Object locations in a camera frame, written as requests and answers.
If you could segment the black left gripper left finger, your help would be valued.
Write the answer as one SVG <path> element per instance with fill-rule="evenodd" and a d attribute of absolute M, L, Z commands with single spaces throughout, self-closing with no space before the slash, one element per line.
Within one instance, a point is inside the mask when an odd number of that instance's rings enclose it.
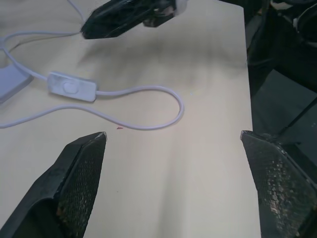
<path fill-rule="evenodd" d="M 105 132 L 67 144 L 29 188 L 0 229 L 0 238 L 83 238 L 97 196 Z"/>

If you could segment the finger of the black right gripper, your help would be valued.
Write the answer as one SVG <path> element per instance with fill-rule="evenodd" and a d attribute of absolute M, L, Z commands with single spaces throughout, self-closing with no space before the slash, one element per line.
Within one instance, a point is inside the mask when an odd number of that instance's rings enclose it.
<path fill-rule="evenodd" d="M 149 16 L 149 0 L 110 0 L 96 8 L 82 34 L 123 34 Z"/>
<path fill-rule="evenodd" d="M 140 24 L 149 16 L 148 11 L 93 12 L 81 28 L 85 39 L 115 38 Z"/>

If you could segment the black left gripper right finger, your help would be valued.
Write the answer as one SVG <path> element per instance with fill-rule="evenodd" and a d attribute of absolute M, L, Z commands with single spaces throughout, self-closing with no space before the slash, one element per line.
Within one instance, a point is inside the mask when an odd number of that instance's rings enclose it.
<path fill-rule="evenodd" d="M 242 131 L 258 192 L 261 238 L 317 238 L 317 166 L 296 145 Z"/>

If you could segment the white desk lamp base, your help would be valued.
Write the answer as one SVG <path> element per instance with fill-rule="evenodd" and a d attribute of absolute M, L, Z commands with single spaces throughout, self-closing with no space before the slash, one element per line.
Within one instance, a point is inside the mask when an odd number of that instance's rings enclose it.
<path fill-rule="evenodd" d="M 0 104 L 28 86 L 32 80 L 32 75 L 19 69 L 14 64 L 0 68 Z"/>

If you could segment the dark grey flat panel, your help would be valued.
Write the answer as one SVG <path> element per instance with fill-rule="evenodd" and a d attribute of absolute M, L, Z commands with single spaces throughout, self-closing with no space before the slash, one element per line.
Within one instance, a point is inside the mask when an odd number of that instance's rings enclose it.
<path fill-rule="evenodd" d="M 272 71 L 251 99 L 253 130 L 257 133 L 281 135 L 286 142 L 300 146 L 317 144 L 317 104 L 292 126 L 290 123 L 315 99 L 317 93 Z"/>

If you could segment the black bulky object beside table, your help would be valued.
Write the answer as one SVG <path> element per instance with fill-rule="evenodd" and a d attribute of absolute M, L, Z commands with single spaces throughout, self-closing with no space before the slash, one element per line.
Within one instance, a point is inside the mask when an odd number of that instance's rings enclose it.
<path fill-rule="evenodd" d="M 262 19 L 247 49 L 250 94 L 277 70 L 317 92 L 317 0 L 262 0 Z"/>

